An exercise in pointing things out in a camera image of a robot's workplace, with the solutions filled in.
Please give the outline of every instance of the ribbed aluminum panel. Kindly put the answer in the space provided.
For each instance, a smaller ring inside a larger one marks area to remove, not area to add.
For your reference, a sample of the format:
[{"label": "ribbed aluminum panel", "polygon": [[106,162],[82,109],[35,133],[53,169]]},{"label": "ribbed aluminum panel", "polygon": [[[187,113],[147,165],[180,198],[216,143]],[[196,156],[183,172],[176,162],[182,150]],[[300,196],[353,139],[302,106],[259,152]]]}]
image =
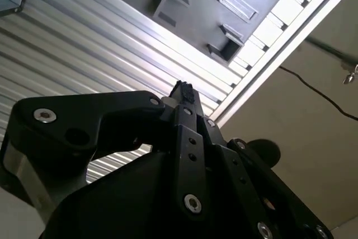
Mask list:
[{"label": "ribbed aluminum panel", "polygon": [[[0,18],[0,142],[19,99],[135,90],[162,97],[178,79],[194,85],[205,114],[217,119],[258,72],[261,58],[286,32],[284,26],[290,29],[309,1],[281,0],[227,65],[121,0],[26,0],[23,12]],[[288,3],[291,13],[282,12]],[[94,161],[88,180],[147,152],[144,145]]]}]

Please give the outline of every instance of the screw hole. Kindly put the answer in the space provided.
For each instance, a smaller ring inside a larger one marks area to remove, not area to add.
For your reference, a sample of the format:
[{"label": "screw hole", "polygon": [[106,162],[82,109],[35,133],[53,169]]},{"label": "screw hole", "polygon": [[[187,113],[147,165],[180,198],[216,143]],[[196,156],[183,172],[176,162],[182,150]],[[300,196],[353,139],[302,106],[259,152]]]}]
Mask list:
[{"label": "screw hole", "polygon": [[188,114],[188,115],[191,115],[191,114],[192,114],[191,110],[188,109],[187,107],[184,107],[184,112],[185,112],[186,114]]},{"label": "screw hole", "polygon": [[196,162],[197,158],[194,154],[190,153],[188,156],[189,156],[190,160],[192,160],[193,162]]},{"label": "screw hole", "polygon": [[193,144],[193,145],[196,145],[195,139],[189,138],[189,142],[190,142],[191,144]]},{"label": "screw hole", "polygon": [[151,102],[153,105],[159,105],[159,101],[158,101],[157,99],[151,98],[151,99],[150,99],[150,102]]},{"label": "screw hole", "polygon": [[47,112],[41,112],[40,116],[45,118],[45,119],[48,119],[49,117],[51,117],[51,115],[49,113],[47,113]]},{"label": "screw hole", "polygon": [[90,136],[83,130],[70,128],[65,133],[66,140],[76,146],[84,146],[90,141]]}]

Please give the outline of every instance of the silver bolt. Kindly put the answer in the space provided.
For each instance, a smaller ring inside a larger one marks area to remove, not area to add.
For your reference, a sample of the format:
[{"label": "silver bolt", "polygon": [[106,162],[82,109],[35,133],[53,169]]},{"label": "silver bolt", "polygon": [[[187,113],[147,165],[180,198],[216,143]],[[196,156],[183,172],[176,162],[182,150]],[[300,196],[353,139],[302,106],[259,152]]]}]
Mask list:
[{"label": "silver bolt", "polygon": [[56,113],[49,109],[36,109],[34,118],[42,123],[52,123],[57,119]]},{"label": "silver bolt", "polygon": [[208,123],[209,123],[209,125],[211,126],[211,127],[214,127],[215,126],[215,123],[212,121],[212,120],[208,120]]},{"label": "silver bolt", "polygon": [[187,109],[186,107],[184,107],[184,112],[185,112],[186,114],[188,114],[188,115],[191,115],[191,114],[192,114],[191,110],[190,110],[190,109]]},{"label": "silver bolt", "polygon": [[199,199],[192,194],[188,194],[184,197],[184,204],[193,214],[199,214],[201,212],[201,203]]},{"label": "silver bolt", "polygon": [[326,235],[326,233],[324,232],[324,230],[321,226],[317,226],[316,229],[317,229],[318,233],[322,236],[322,238],[328,239],[328,236]]},{"label": "silver bolt", "polygon": [[266,224],[264,224],[263,222],[259,222],[257,224],[257,228],[258,228],[259,233],[262,235],[262,237],[264,239],[273,239],[274,238],[272,236],[272,232],[270,231],[268,226]]},{"label": "silver bolt", "polygon": [[237,145],[241,148],[241,149],[245,149],[246,146],[244,143],[242,143],[241,141],[236,141]]},{"label": "silver bolt", "polygon": [[159,105],[159,101],[158,101],[157,99],[151,98],[151,99],[150,99],[150,102],[151,102],[153,105]]}]

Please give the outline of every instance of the black cable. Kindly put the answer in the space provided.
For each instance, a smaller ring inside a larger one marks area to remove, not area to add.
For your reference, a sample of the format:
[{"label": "black cable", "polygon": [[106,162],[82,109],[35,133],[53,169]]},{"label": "black cable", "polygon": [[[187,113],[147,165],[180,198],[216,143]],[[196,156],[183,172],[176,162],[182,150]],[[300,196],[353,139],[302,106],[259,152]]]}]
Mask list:
[{"label": "black cable", "polygon": [[332,101],[328,96],[324,95],[323,93],[321,93],[320,91],[318,91],[317,89],[315,89],[314,87],[312,87],[310,84],[308,84],[305,80],[303,80],[301,78],[300,75],[298,75],[297,73],[285,68],[285,67],[279,67],[281,68],[283,71],[286,71],[288,73],[290,73],[291,75],[294,75],[296,78],[298,78],[300,80],[300,82],[302,82],[303,84],[305,84],[308,88],[310,88],[312,91],[314,91],[315,93],[321,95],[324,99],[326,99],[328,102],[330,102],[341,114],[343,114],[344,116],[348,117],[348,118],[351,118],[353,120],[357,120],[358,121],[358,118],[351,115],[351,114],[348,114],[346,112],[344,112],[340,106],[338,106],[334,101]]}]

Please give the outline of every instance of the rectangular slot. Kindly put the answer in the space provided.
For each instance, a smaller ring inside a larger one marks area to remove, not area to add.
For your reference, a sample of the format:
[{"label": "rectangular slot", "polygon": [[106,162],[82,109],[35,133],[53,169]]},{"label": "rectangular slot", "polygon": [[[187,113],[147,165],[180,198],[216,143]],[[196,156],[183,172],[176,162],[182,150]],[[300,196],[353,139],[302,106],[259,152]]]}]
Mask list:
[{"label": "rectangular slot", "polygon": [[228,42],[224,45],[222,50],[208,44],[208,50],[213,58],[231,62],[244,46],[244,43],[241,41],[242,35],[228,25],[221,25],[220,29],[228,38]]},{"label": "rectangular slot", "polygon": [[177,25],[177,22],[175,20],[171,19],[168,15],[164,14],[163,12],[160,12],[158,14],[158,17],[173,27],[176,27]]},{"label": "rectangular slot", "polygon": [[236,57],[241,47],[242,46],[235,43],[234,41],[229,40],[229,42],[227,42],[225,47],[221,50],[221,54],[227,62],[231,61],[233,58]]},{"label": "rectangular slot", "polygon": [[188,6],[188,0],[161,0],[153,17],[176,27]]},{"label": "rectangular slot", "polygon": [[249,4],[244,0],[218,0],[227,9],[232,11],[236,16],[243,19],[245,22],[250,22],[257,11],[255,11]]}]

